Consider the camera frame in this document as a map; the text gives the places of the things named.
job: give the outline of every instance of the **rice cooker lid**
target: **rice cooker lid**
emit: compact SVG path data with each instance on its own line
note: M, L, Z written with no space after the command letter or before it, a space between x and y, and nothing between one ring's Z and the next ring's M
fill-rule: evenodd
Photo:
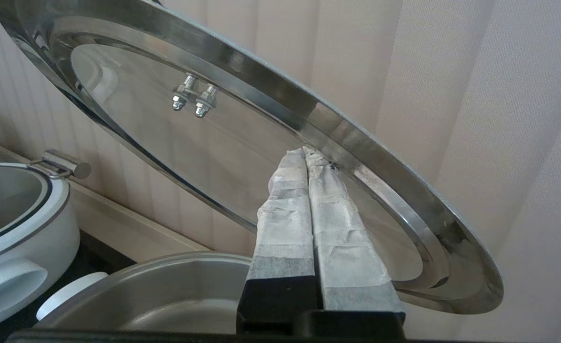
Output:
M0 237L36 213L51 189L50 179L38 170L0 165Z
M88 117L209 206L255 232L287 150L345 176L400 297L485 313L492 258L433 188L364 128L279 70L156 1L0 0L0 22Z

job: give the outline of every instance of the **glass surface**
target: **glass surface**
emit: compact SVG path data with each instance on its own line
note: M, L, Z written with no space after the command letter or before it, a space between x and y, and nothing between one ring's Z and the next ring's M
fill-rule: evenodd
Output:
M161 163L226 208L253 223L268 197L268 180L300 139L226 95L204 119L195 107L171 108L185 73L148 57L105 45L81 45L72 67L90 96ZM198 81L198 92L206 83ZM344 178L378 253L394 280L415 278L420 255L404 230L350 179Z
M42 176L22 168L0 167L0 233L31 215L47 191Z

